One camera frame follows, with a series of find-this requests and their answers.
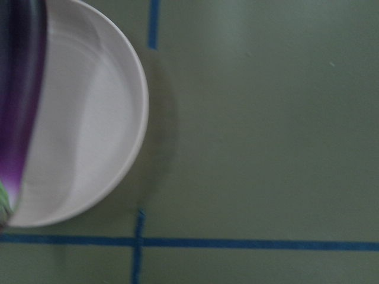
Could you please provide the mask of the pink plate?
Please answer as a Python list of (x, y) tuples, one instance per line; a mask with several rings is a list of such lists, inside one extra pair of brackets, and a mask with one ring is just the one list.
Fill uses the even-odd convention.
[(133, 165), (149, 116), (144, 70), (123, 32), (83, 1), (48, 1), (47, 11), (43, 94), (15, 228), (56, 224), (103, 200)]

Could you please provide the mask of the purple eggplant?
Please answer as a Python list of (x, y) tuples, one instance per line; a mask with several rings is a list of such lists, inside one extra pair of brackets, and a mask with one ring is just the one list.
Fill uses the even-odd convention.
[(17, 206), (47, 48), (45, 1), (1, 1), (1, 227)]

